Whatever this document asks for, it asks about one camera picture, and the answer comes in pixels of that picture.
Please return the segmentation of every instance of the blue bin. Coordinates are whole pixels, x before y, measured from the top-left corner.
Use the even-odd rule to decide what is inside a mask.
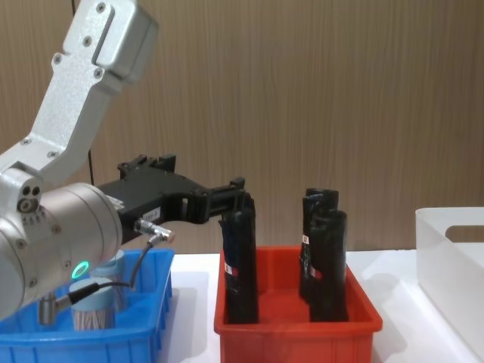
[[[141,251],[126,252],[129,280]],[[38,303],[0,322],[1,363],[156,363],[172,297],[172,250],[151,250],[144,258],[136,291],[126,289],[129,307],[116,314],[116,327],[74,331],[71,310],[52,327],[37,322]],[[56,290],[67,293],[70,284]]]

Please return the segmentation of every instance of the white bin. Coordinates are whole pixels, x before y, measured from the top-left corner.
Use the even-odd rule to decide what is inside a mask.
[[[484,208],[419,209],[415,218],[418,281],[484,360],[484,268],[445,236],[452,226],[484,225]]]

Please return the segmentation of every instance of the label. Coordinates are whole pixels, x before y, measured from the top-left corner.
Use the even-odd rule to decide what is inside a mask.
[[[156,221],[159,217],[161,217],[161,207],[155,208],[143,215],[143,219],[148,222]]]
[[[318,280],[322,280],[323,279],[323,274],[321,271],[318,271],[317,269],[315,269],[314,267],[311,266],[311,268],[309,269],[309,273],[311,274],[312,277],[314,278],[317,278]]]
[[[110,197],[109,195],[106,196],[107,199],[113,204],[115,210],[120,210],[124,208],[124,202],[122,200]]]
[[[232,266],[227,265],[225,262],[225,272],[228,273],[230,276],[234,276],[235,278],[239,275],[239,271]]]

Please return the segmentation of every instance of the white table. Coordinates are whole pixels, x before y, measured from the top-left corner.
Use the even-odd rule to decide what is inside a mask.
[[[349,252],[347,262],[383,318],[383,330],[374,335],[374,363],[481,362],[419,288],[414,250]],[[164,337],[160,363],[220,362],[213,331],[218,275],[219,255],[175,256],[171,334]]]

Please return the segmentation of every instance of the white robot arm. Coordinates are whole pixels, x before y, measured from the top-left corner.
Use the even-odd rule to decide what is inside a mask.
[[[135,0],[81,2],[32,131],[0,155],[0,319],[119,249],[119,217],[97,188],[43,191],[85,162],[111,98],[141,77],[157,31]]]

